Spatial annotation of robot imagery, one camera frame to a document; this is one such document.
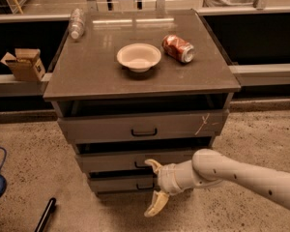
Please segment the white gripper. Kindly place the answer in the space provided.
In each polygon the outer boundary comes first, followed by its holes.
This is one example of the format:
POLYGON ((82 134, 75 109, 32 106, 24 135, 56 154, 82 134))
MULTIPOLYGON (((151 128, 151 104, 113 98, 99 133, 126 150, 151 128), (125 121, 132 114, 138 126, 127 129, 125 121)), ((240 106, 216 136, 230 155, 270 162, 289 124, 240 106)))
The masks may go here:
POLYGON ((186 189, 195 189, 200 182, 200 177, 194 171, 190 160, 164 166, 154 159, 146 159, 145 163, 158 175, 161 189, 153 192, 152 203, 144 213, 146 218, 157 215, 167 204, 169 195, 179 194, 186 189))

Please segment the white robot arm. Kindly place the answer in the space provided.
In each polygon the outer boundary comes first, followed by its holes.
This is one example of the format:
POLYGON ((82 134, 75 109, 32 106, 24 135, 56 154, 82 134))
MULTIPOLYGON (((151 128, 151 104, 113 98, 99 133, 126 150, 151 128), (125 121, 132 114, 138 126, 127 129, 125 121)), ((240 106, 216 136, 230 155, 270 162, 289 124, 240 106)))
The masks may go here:
POLYGON ((290 173, 247 164, 221 153, 201 149, 190 160, 162 165, 146 159, 158 177, 159 191, 153 192, 152 203, 144 213, 147 218, 157 215, 169 197, 186 189, 207 189, 221 181, 233 182, 290 210, 290 173))

